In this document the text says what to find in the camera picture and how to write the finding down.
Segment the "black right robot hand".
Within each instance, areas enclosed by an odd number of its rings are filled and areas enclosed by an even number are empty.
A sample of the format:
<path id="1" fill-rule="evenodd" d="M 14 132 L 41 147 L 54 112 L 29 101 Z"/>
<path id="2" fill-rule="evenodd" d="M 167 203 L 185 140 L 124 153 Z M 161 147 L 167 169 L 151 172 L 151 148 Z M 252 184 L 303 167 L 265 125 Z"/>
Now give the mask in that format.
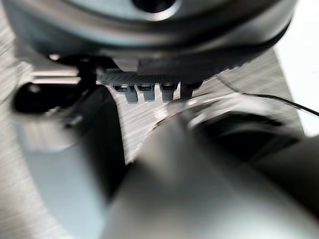
<path id="1" fill-rule="evenodd" d="M 18 42 L 81 78 L 164 95 L 202 83 L 272 48 L 294 0 L 4 0 Z"/>

